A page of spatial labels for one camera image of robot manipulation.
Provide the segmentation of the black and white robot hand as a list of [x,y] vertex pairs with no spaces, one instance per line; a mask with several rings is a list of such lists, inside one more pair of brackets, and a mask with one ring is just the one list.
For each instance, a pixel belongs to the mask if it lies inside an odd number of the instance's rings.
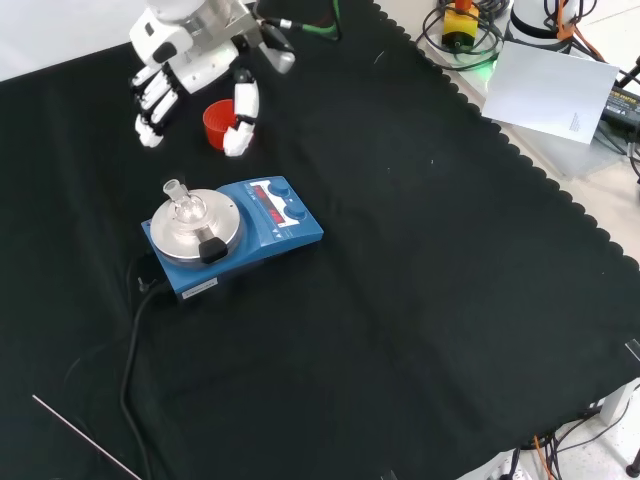
[[261,42],[242,1],[148,1],[129,37],[143,68],[130,80],[140,143],[157,147],[170,113],[232,71],[243,47]]

